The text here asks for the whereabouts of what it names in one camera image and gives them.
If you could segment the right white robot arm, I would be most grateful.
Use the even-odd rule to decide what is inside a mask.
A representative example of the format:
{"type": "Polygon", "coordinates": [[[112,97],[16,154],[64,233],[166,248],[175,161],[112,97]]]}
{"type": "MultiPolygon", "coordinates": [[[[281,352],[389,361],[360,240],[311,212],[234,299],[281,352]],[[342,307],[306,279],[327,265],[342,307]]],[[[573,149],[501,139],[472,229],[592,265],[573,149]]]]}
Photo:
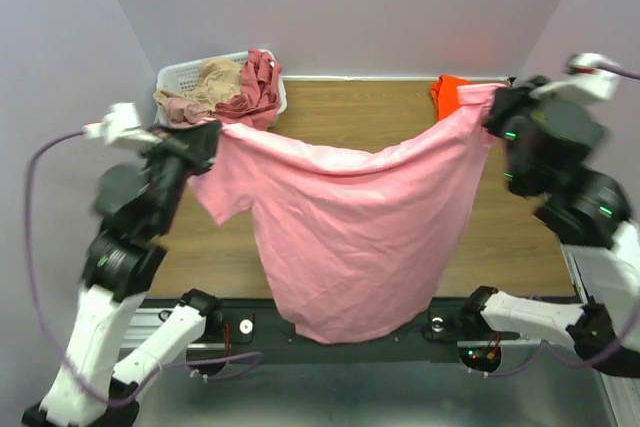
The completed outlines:
{"type": "Polygon", "coordinates": [[[625,191],[586,161],[607,129],[587,105],[597,99],[571,82],[544,77],[495,91],[484,122],[503,139],[506,185],[541,196],[537,217],[560,241],[579,303],[554,304],[478,288],[460,313],[472,337],[515,333],[572,350],[576,366],[639,376],[639,224],[625,191]]]}

